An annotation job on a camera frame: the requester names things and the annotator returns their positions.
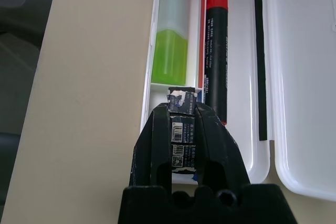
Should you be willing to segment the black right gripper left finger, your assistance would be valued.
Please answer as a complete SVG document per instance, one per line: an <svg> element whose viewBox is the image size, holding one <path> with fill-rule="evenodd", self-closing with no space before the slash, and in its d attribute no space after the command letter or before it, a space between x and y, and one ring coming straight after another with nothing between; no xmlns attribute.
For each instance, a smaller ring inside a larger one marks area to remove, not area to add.
<svg viewBox="0 0 336 224"><path fill-rule="evenodd" d="M156 106L133 149L130 186L161 186L172 193L171 124L167 103Z"/></svg>

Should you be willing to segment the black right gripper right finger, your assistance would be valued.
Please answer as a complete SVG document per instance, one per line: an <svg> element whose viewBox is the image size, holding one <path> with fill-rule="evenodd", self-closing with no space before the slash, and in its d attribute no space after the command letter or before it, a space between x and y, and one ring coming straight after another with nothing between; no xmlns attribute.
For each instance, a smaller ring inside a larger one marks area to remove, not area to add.
<svg viewBox="0 0 336 224"><path fill-rule="evenodd" d="M195 107L195 169L199 186L243 187L250 184L239 147L215 111Z"/></svg>

